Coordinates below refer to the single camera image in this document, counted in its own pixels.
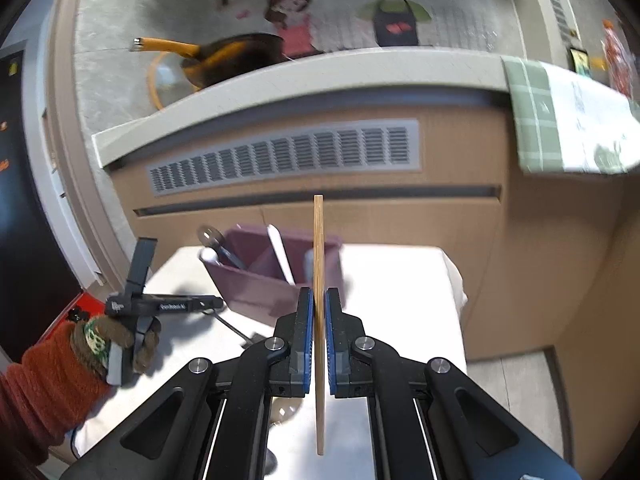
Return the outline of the brown gloved left hand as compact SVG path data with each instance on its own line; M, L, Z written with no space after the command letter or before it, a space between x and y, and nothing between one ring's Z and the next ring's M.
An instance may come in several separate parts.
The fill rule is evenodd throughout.
M102 382L126 386L144 374L160 342L157 318L110 318L97 315L80 321L70 333L70 348L79 363Z

